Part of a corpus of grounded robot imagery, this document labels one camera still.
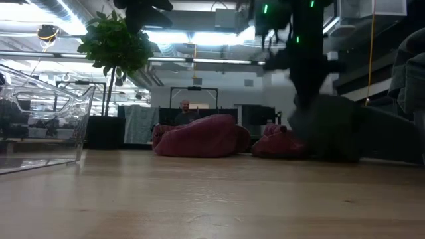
ceiling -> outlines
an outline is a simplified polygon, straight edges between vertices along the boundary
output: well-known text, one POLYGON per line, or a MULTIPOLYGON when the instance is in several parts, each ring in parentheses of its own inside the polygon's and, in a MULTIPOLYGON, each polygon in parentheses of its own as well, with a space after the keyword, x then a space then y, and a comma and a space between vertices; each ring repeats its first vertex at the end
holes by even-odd
MULTIPOLYGON (((110 0, 61 0, 64 4, 69 6, 71 13, 68 14, 69 21, 64 21, 62 18, 55 15, 53 12, 46 12, 40 9, 36 4, 30 5, 16 5, 0 3, 0 50, 15 50, 15 51, 35 51, 41 52, 44 44, 35 36, 37 29, 42 24, 53 24, 60 26, 62 32, 55 44, 49 47, 48 52, 65 52, 76 53, 76 49, 80 45, 78 38, 70 37, 76 33, 81 33, 82 23, 91 19, 96 11, 103 11, 110 13, 114 9, 112 1, 110 0)), ((215 3, 213 1, 200 1, 200 0, 172 0, 175 10, 172 12, 164 13, 172 21, 173 27, 167 31, 184 32, 189 37, 193 37, 197 32, 213 31, 225 32, 222 28, 217 28, 215 25, 216 11, 221 11, 225 8, 234 9, 237 0, 226 0, 224 4, 215 3)), ((340 5, 350 0, 337 1, 340 5)), ((338 12, 338 5, 330 5, 325 10, 324 19, 332 19, 341 14, 338 12)), ((117 10, 119 14, 124 15, 124 12, 117 10)), ((388 26, 399 21, 400 17, 385 17, 377 18, 375 30, 380 32, 388 26)), ((356 30, 350 35, 343 37, 329 37, 325 39, 325 52, 330 50, 348 50, 355 47, 357 44, 363 43, 370 39, 370 17, 347 17, 341 21, 342 24, 355 25, 356 30)), ((174 54, 180 57, 190 56, 193 57, 194 49, 188 48, 185 44, 169 44, 173 48, 174 54)), ((163 44, 152 44, 155 49, 155 55, 161 56, 164 54, 163 44)), ((284 47, 284 45, 274 46, 273 51, 284 47)), ((258 38, 246 40, 242 44, 232 46, 211 46, 211 45, 198 45, 196 49, 196 56, 198 58, 224 58, 233 60, 264 60, 267 56, 265 52, 261 51, 260 41, 258 38)), ((28 60, 21 60, 11 62, 6 61, 5 64, 13 66, 18 70, 23 70, 31 73, 35 62, 28 60)), ((156 76, 164 83, 165 86, 191 86, 193 76, 193 64, 155 64, 156 76)), ((259 66, 229 66, 219 64, 197 64, 196 75, 203 79, 203 85, 210 87, 220 87, 228 89, 246 89, 243 86, 245 79, 253 79, 254 82, 261 82, 262 69, 259 66)), ((97 79, 99 81, 107 82, 102 73, 89 64, 85 63, 72 63, 72 62, 49 62, 39 64, 35 73, 40 74, 56 74, 62 77, 66 73, 72 74, 75 78, 89 78, 97 79)), ((128 82, 124 88, 137 90, 141 86, 150 89, 157 87, 154 85, 143 83, 144 79, 134 79, 133 82, 128 82)))

clear plastic bin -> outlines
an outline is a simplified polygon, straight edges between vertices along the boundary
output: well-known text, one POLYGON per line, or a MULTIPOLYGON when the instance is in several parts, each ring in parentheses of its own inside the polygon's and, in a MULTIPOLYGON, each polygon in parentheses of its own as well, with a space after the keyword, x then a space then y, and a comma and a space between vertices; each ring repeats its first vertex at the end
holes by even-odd
POLYGON ((79 161, 95 87, 78 96, 0 64, 0 174, 79 161))

